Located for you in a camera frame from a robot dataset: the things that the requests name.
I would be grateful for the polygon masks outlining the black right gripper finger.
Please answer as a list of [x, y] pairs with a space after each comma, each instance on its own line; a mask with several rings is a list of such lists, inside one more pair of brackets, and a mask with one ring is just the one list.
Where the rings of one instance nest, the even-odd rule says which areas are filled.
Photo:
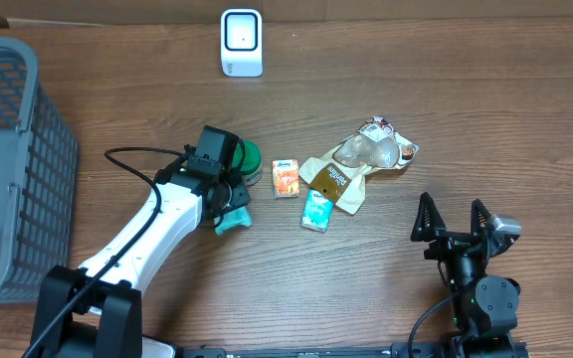
[[418, 214], [411, 233], [412, 242], [431, 242], [447, 230], [437, 206], [428, 192], [420, 196]]
[[491, 213], [482, 201], [480, 199], [474, 200], [471, 206], [471, 233], [482, 235], [490, 217]]

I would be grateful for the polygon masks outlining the green lid jar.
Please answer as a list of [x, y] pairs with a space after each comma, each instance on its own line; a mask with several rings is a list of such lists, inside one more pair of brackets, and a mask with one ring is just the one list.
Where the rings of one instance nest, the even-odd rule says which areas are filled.
[[233, 157], [232, 166], [239, 167], [247, 186], [255, 185], [263, 174], [260, 148], [252, 141], [244, 140], [239, 144]]

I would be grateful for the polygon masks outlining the teal wet wipes pack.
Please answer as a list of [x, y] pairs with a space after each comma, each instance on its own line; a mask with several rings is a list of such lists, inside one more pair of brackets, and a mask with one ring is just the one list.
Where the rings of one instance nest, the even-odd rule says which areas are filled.
[[253, 219], [249, 214], [246, 207], [241, 207], [234, 211], [231, 211], [218, 219], [214, 220], [215, 223], [215, 232], [217, 235], [222, 235], [226, 231], [229, 231], [233, 228], [242, 226], [242, 227], [251, 227], [253, 225]]

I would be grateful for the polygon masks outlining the orange Kleenex tissue pack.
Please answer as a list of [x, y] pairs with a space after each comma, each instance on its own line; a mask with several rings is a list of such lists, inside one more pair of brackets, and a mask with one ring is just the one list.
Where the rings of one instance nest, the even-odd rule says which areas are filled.
[[272, 175], [274, 194], [276, 198], [298, 197], [299, 173], [296, 159], [274, 160], [272, 163]]

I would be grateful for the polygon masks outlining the beige PanTree snack bag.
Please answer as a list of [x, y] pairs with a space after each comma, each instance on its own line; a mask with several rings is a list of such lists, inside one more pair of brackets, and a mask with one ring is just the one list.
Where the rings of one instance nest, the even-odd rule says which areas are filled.
[[300, 165], [299, 176], [336, 207], [354, 215], [365, 201], [367, 176], [402, 170], [419, 151], [392, 123], [373, 116], [322, 156], [308, 158]]

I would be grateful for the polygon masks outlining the small teal Kleenex pack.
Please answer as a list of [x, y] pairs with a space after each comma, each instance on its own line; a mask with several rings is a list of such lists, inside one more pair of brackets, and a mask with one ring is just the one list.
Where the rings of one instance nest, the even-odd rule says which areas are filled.
[[328, 230], [334, 204], [322, 194], [310, 189], [302, 211], [300, 224], [307, 229], [325, 233]]

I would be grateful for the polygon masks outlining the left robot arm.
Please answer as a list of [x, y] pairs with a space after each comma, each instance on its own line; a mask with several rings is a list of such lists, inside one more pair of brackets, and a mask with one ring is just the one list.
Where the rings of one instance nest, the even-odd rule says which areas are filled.
[[174, 358], [181, 348], [143, 333], [142, 297], [176, 246], [209, 221], [251, 200], [242, 176], [243, 140], [213, 126], [195, 146], [173, 151], [143, 206], [97, 254], [78, 268], [44, 277], [27, 357]]

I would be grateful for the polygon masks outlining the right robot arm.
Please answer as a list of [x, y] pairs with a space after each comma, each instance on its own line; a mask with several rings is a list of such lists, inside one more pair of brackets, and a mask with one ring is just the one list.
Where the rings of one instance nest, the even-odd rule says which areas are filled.
[[516, 344], [510, 331], [517, 326], [521, 288], [509, 277], [486, 272], [490, 260], [504, 254], [521, 236], [516, 219], [491, 213], [481, 200], [471, 205], [471, 228], [453, 232], [427, 192], [420, 196], [411, 233], [425, 242], [424, 258], [437, 263], [449, 295], [423, 313], [409, 334], [406, 353], [416, 353], [415, 336], [422, 323], [442, 307], [453, 310], [456, 332], [445, 335], [431, 352], [437, 357], [526, 357], [526, 345]]

